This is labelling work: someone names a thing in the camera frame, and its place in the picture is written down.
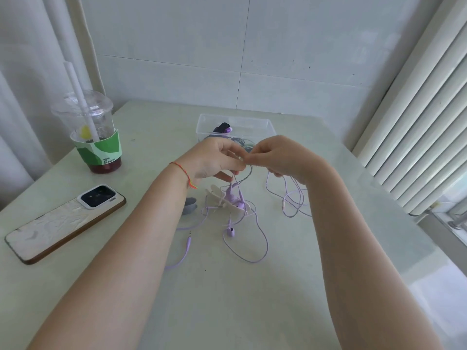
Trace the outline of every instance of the plastic cup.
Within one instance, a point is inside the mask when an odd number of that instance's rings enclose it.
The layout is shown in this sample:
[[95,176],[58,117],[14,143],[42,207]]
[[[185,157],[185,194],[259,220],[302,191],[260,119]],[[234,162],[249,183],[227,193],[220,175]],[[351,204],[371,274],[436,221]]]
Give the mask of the plastic cup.
[[[73,92],[51,106],[52,113],[60,118],[78,149],[81,158],[93,173],[115,171],[121,166],[121,145],[118,131],[112,120],[112,101],[97,91],[84,91],[89,114],[83,113]],[[92,139],[93,124],[99,141]]]

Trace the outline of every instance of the orange bracelet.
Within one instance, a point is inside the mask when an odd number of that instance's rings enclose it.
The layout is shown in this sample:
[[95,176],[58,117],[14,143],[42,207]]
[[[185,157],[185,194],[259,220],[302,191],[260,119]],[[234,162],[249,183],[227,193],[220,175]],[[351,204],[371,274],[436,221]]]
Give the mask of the orange bracelet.
[[178,164],[178,163],[176,163],[176,162],[171,162],[171,163],[173,163],[174,165],[178,165],[178,166],[182,169],[182,171],[185,172],[186,176],[188,177],[188,185],[190,186],[190,188],[198,189],[198,187],[195,187],[195,186],[192,184],[191,178],[190,178],[190,176],[188,175],[188,172],[187,172],[180,164]]

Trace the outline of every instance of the white straw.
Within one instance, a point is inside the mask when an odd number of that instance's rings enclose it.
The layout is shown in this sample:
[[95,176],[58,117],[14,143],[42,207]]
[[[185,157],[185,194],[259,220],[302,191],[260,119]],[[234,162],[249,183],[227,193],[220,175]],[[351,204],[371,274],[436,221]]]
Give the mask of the white straw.
[[83,93],[81,85],[79,84],[78,76],[76,75],[73,63],[69,61],[64,61],[63,64],[65,65],[66,72],[68,74],[68,77],[70,78],[70,82],[72,83],[73,91],[75,93],[76,99],[78,100],[78,105],[85,116],[87,126],[92,136],[92,140],[94,142],[97,142],[99,141],[99,135],[97,134],[96,126],[92,121],[92,116],[89,113],[89,107],[86,103],[85,95]]

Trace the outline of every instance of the radiator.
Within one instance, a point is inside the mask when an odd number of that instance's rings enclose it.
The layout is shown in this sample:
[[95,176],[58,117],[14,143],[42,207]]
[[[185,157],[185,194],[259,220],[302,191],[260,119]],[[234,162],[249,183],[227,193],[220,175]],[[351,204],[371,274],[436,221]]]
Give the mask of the radiator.
[[467,0],[444,0],[353,154],[419,215],[467,173]]

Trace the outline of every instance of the cup lid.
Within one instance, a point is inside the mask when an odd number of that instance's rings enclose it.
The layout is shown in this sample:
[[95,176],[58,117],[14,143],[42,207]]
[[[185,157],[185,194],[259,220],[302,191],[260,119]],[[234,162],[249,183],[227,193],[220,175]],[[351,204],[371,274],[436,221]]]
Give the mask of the cup lid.
[[[84,90],[86,102],[89,106],[89,113],[93,117],[100,116],[111,111],[114,104],[110,98],[100,92],[93,90]],[[83,117],[85,114],[78,105],[78,100],[74,92],[67,93],[59,101],[50,106],[52,113],[57,116]]]

